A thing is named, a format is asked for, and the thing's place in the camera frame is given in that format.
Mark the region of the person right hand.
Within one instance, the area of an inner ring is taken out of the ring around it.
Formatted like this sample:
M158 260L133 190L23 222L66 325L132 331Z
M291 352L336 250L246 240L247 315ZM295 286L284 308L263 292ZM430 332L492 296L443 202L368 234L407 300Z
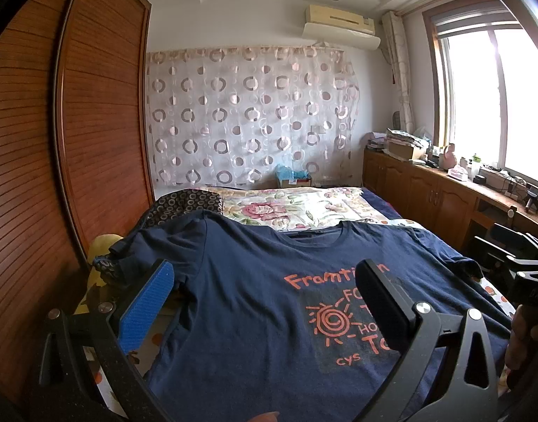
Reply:
M527 336L530 330L525 313L525 306L519 305L512 320L511 335L504 357L505 365L511 371L518 370L527 357Z

